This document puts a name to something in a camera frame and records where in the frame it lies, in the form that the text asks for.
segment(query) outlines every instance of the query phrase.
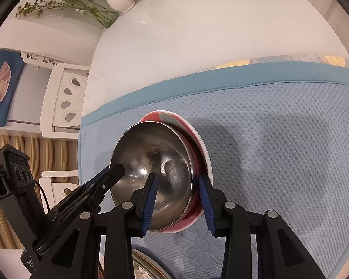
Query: silver screw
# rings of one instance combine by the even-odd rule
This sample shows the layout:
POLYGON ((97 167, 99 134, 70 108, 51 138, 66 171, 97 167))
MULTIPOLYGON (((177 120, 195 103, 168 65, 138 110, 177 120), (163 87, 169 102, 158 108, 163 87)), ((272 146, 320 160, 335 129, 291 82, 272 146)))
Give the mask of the silver screw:
POLYGON ((275 212, 274 210, 268 210, 268 216, 270 218, 277 218, 278 217, 278 213, 275 212))
POLYGON ((80 214, 80 219, 82 220, 86 220, 90 217, 90 213, 89 212, 83 212, 80 214))
POLYGON ((225 204, 225 208, 228 208, 228 209, 233 209, 236 207, 236 204, 232 201, 226 201, 224 204, 225 204))
POLYGON ((131 207, 133 207, 133 203, 131 203, 130 201, 126 201, 122 203, 123 209, 130 209, 131 207))

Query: bowl rim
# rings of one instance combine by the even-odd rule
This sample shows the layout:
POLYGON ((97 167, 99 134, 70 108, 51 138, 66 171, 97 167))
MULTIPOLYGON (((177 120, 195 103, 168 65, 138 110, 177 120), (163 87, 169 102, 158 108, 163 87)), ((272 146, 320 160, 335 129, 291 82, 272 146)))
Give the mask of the bowl rim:
MULTIPOLYGON (((175 220, 173 221, 170 225, 164 227, 164 228, 160 228, 160 229, 155 229, 155 230, 151 230, 149 229, 150 232, 158 232, 158 231, 162 231, 168 227, 170 227, 171 225, 173 225, 174 223, 177 223, 179 220, 181 220, 188 212, 189 210, 189 207, 191 205, 191 202, 192 200, 194 199, 194 195, 195 195, 195 191, 196 191, 196 178, 194 177, 195 176, 195 161, 194 161, 194 157, 192 156, 192 153, 187 145, 187 143, 184 141, 184 136, 179 132, 177 131, 175 128, 171 127, 170 125, 166 124, 166 123, 162 123, 162 122, 157 122, 157 121, 154 121, 154 120, 148 120, 148 121, 144 121, 144 122, 138 122, 136 124, 134 124, 133 126, 129 127, 123 134, 122 136, 119 138, 119 140, 116 142, 116 145, 114 147, 114 150, 112 151, 112 155, 111 155, 111 159, 110 159, 110 167, 112 166, 112 158, 114 156, 114 153, 115 153, 115 150, 116 150, 116 147, 118 145, 118 143, 121 141, 121 139, 124 137, 124 135, 130 130, 132 129, 133 127, 136 127, 137 125, 142 125, 144 123, 155 123, 155 124, 160 124, 168 129, 170 129, 176 136, 177 138, 180 140, 180 142, 182 143, 182 146, 185 148, 185 151, 186 151, 186 154, 189 158, 189 161, 190 161, 190 192, 189 192, 189 197, 187 198, 187 203, 186 203, 186 206, 185 208, 183 209, 182 213, 180 214, 180 216, 175 220)), ((115 206, 118 206, 115 202, 115 199, 114 199, 114 196, 112 195, 112 188, 110 188, 110 194, 111 194, 111 197, 112 197, 112 200, 115 204, 115 206)))

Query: table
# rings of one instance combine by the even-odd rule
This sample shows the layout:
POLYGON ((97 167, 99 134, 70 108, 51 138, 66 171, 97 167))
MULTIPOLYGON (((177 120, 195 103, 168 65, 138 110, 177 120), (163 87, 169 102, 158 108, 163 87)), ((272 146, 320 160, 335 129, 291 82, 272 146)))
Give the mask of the table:
POLYGON ((307 0, 138 0, 99 40, 83 115, 203 68, 299 53, 349 58, 307 0))

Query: teal fabric border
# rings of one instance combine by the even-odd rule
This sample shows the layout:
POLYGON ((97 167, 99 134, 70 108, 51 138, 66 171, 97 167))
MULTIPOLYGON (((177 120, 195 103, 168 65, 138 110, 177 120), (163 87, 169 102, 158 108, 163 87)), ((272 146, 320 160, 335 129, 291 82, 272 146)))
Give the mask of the teal fabric border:
POLYGON ((312 62, 271 62, 194 73, 156 83, 115 99, 84 116, 81 127, 161 100, 222 89, 289 82, 349 85, 349 68, 312 62))

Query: striped curtain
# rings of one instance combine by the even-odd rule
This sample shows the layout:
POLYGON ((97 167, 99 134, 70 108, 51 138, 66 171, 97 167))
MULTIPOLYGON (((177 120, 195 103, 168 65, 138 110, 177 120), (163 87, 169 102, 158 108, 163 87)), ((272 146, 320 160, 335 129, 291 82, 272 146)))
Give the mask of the striped curtain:
MULTIPOLYGON (((9 143, 29 157, 29 165, 35 180, 43 171, 77 170, 77 141, 42 139, 38 135, 0 130, 0 149, 9 143)), ((59 177, 53 182, 78 183, 77 177, 59 177)), ((40 190, 35 192, 40 198, 40 190)), ((21 249, 21 242, 10 226, 0 206, 0 249, 21 249)))

